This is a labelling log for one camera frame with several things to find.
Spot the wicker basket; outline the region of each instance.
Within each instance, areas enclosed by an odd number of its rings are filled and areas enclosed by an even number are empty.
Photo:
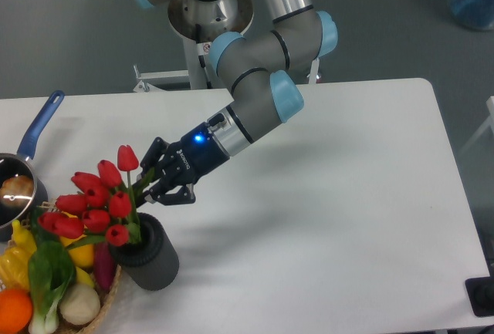
[[[47,208],[47,211],[57,211],[53,203],[49,202],[44,202],[42,204],[42,207]],[[23,220],[21,225],[24,228],[29,229],[29,221],[28,220]],[[7,243],[7,249],[15,246],[15,242],[13,240],[10,240]],[[54,334],[90,334],[96,328],[100,325],[100,323],[104,320],[105,316],[108,313],[108,310],[111,307],[111,304],[113,303],[113,300],[115,299],[115,295],[117,293],[118,285],[120,282],[120,276],[122,273],[121,267],[118,265],[117,266],[117,271],[115,273],[115,278],[113,279],[113,284],[111,285],[110,291],[108,293],[104,292],[101,290],[101,288],[98,286],[96,283],[93,274],[91,274],[91,278],[95,281],[95,289],[98,293],[98,296],[100,297],[100,303],[101,303],[101,310],[98,313],[98,316],[94,318],[92,322],[89,324],[81,327],[81,326],[73,326],[66,322],[61,316],[60,316],[60,324],[58,329],[54,332]],[[2,280],[0,280],[0,292],[5,288],[5,286],[2,283]]]

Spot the purple eggplant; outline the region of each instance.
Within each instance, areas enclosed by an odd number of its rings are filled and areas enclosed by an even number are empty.
[[[117,271],[117,263],[108,250],[107,243],[99,243],[95,245],[94,251],[94,278],[98,286],[105,292],[109,292],[115,272]]]

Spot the orange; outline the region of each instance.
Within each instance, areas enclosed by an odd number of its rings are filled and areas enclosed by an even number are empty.
[[[0,333],[15,334],[22,330],[32,316],[32,303],[28,294],[21,289],[6,289],[0,292]]]

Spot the cable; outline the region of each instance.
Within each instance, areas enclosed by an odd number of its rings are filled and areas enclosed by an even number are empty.
[[[485,327],[484,329],[482,329],[481,331],[479,331],[477,334],[486,334],[487,332],[490,332],[490,330],[494,328],[494,325],[491,325],[491,326],[487,326]]]

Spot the yellow bell pepper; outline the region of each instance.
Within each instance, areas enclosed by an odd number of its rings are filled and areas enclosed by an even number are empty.
[[[31,232],[21,226],[19,220],[12,222],[12,240],[15,245],[29,253],[29,257],[36,251],[36,242]]]
[[[86,284],[91,288],[94,288],[94,281],[91,279],[90,274],[79,267],[76,267],[76,282],[80,282],[81,284]]]
[[[0,256],[0,279],[7,288],[29,291],[28,261],[31,255],[20,247],[12,247]]]
[[[60,237],[60,242],[64,247],[71,245],[74,241],[77,241],[81,238],[78,239],[68,239],[64,238],[63,236]],[[69,255],[72,259],[72,262],[76,267],[81,267],[81,268],[91,268],[94,265],[94,245],[89,244],[89,245],[84,245],[82,247],[70,249]]]

